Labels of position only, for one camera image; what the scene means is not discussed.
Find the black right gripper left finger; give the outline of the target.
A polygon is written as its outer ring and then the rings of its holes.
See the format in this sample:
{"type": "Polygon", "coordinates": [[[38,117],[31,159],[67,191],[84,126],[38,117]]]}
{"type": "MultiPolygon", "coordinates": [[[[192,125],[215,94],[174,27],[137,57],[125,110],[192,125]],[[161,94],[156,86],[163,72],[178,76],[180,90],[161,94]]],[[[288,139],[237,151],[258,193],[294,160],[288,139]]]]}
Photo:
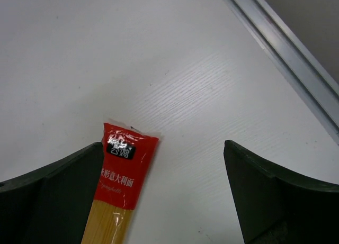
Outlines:
{"type": "Polygon", "coordinates": [[[81,243],[102,164],[95,142],[1,182],[1,243],[81,243]]]}

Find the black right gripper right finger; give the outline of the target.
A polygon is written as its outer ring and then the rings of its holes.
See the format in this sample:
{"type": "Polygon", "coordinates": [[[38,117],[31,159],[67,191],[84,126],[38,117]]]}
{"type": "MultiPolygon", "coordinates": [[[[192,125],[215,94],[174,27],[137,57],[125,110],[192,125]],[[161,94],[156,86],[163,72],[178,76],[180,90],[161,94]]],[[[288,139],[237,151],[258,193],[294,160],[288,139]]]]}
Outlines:
{"type": "Polygon", "coordinates": [[[268,161],[232,140],[224,161],[245,243],[338,243],[338,185],[268,161]]]}

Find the red spaghetti bag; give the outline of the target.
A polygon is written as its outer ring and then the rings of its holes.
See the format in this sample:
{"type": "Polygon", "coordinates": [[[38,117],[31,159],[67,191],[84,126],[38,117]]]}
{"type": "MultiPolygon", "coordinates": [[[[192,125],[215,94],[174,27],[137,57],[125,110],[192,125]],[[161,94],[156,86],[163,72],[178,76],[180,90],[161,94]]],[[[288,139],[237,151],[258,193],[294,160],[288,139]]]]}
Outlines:
{"type": "Polygon", "coordinates": [[[82,243],[124,243],[161,139],[114,120],[103,124],[103,165],[82,243]]]}

